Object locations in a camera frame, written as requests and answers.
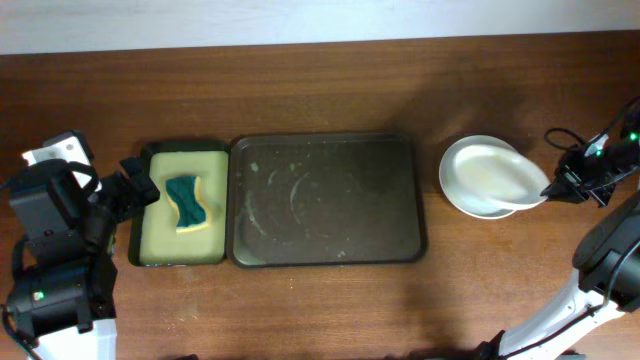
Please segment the white plate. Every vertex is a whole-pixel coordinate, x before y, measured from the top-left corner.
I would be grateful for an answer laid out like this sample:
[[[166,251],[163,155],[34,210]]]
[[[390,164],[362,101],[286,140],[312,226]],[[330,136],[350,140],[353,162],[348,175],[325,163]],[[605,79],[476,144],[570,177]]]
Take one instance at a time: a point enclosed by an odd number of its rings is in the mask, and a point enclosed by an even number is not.
[[[469,145],[453,157],[453,175],[461,188],[483,204],[527,210],[545,202],[550,181],[520,153],[494,145]]]

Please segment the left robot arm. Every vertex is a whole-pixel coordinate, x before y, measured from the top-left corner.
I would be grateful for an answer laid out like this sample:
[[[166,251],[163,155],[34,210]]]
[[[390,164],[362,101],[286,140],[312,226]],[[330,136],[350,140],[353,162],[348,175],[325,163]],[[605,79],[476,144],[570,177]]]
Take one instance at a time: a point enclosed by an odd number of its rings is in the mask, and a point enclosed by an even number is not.
[[[100,178],[90,165],[51,159],[8,181],[25,233],[12,250],[2,323],[30,359],[115,356],[116,230],[159,198],[139,158],[120,165]]]

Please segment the yellow foam pad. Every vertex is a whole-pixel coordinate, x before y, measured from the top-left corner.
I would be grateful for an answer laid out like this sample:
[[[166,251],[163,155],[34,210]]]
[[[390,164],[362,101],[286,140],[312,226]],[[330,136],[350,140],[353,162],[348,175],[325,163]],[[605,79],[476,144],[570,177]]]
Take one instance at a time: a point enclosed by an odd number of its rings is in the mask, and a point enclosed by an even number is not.
[[[159,199],[145,208],[140,261],[144,265],[216,264],[224,256],[227,220],[229,154],[223,151],[158,153],[149,175],[160,191]],[[201,178],[202,203],[210,211],[209,227],[177,233],[178,216],[170,206],[165,183],[193,175]]]

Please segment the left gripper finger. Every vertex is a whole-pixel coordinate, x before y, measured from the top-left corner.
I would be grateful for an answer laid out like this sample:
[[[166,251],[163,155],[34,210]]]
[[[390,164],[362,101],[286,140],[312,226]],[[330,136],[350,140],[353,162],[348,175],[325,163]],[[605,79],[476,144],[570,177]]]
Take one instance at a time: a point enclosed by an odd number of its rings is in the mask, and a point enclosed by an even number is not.
[[[120,166],[130,180],[139,180],[145,174],[141,159],[138,157],[121,160]]]
[[[131,175],[129,182],[129,213],[139,213],[159,199],[160,192],[147,174]]]

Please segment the small black tray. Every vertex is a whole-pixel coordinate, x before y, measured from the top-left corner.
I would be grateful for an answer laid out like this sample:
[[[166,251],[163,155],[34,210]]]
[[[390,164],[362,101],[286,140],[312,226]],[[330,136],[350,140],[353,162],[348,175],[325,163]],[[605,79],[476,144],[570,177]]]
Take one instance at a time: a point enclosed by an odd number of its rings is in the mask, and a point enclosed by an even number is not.
[[[197,151],[223,151],[230,152],[230,146],[222,140],[214,138],[182,138],[167,139],[146,143],[139,154],[142,168],[149,173],[152,157],[158,153],[197,152]],[[145,210],[133,218],[130,232],[128,260],[136,267],[144,267],[140,261],[140,247],[143,234],[143,221]]]

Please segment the large dark brown tray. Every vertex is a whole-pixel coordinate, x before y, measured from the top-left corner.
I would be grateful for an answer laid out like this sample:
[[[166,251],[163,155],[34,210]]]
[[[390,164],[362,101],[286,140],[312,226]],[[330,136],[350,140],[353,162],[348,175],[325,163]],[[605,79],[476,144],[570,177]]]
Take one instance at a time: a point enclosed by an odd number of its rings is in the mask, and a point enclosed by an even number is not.
[[[265,135],[231,148],[226,255],[237,266],[412,263],[427,248],[407,137]]]

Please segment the pale grey plate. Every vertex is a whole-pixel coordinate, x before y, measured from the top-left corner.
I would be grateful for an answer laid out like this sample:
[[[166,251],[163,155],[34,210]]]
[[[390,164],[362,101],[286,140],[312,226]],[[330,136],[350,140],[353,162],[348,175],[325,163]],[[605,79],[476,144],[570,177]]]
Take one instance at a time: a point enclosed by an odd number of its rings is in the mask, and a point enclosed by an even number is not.
[[[472,135],[457,140],[444,152],[439,165],[439,182],[445,197],[459,211],[475,218],[497,220],[512,215],[514,210],[498,208],[485,203],[477,196],[467,193],[460,186],[454,176],[454,156],[470,145],[491,145],[516,151],[507,142],[487,135]]]

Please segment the green and yellow sponge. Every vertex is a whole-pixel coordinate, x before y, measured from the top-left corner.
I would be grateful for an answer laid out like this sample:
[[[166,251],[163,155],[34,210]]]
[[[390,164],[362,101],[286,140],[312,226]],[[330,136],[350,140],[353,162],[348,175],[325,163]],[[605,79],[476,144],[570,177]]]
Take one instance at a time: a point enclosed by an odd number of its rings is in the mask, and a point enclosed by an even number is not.
[[[201,178],[193,175],[170,178],[165,183],[168,201],[178,216],[177,233],[195,232],[211,225],[210,211],[202,203],[200,185]]]

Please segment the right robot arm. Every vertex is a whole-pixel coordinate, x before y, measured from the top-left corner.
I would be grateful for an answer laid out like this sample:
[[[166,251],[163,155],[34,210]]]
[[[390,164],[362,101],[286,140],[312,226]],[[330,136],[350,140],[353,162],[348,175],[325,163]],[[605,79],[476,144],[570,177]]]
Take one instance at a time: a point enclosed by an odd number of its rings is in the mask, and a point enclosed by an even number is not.
[[[639,171],[639,100],[589,141],[565,149],[553,182],[542,194],[550,201],[604,207],[617,184]],[[572,258],[568,283],[521,325],[481,343],[475,359],[560,359],[598,326],[639,308],[639,196],[633,194],[594,226]]]

